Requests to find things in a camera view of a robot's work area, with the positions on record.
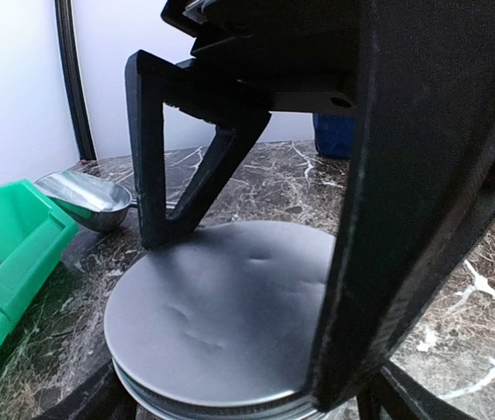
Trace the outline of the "white jar lid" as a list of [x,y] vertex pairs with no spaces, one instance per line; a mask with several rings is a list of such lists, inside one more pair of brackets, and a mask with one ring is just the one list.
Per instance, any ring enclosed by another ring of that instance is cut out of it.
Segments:
[[305,383],[335,239],[283,221],[200,229],[117,282],[104,335],[161,419],[320,419]]

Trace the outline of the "metal scoop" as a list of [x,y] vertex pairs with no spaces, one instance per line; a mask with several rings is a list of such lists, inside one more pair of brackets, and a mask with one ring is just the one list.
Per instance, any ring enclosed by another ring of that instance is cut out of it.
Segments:
[[83,227],[99,233],[116,230],[136,208],[125,186],[82,172],[53,172],[34,185]]

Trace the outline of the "green three-compartment bin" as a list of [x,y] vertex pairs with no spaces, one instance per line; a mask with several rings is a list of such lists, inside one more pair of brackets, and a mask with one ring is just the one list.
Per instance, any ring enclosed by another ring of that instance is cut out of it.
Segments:
[[31,182],[0,186],[0,347],[77,231]]

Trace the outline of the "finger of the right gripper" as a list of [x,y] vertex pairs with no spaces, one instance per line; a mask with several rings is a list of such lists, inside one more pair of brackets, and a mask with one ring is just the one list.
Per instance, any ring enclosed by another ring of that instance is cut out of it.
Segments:
[[357,105],[310,400],[451,414],[391,356],[495,218],[495,1],[363,2]]
[[[172,64],[139,50],[124,76],[139,231],[155,249],[196,229],[268,126],[270,104],[192,59]],[[211,124],[210,144],[167,150],[164,108]]]

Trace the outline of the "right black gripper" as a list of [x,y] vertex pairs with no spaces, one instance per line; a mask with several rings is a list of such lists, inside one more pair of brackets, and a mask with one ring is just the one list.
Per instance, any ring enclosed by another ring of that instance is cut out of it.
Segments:
[[168,1],[202,70],[250,86],[274,111],[353,115],[358,1]]

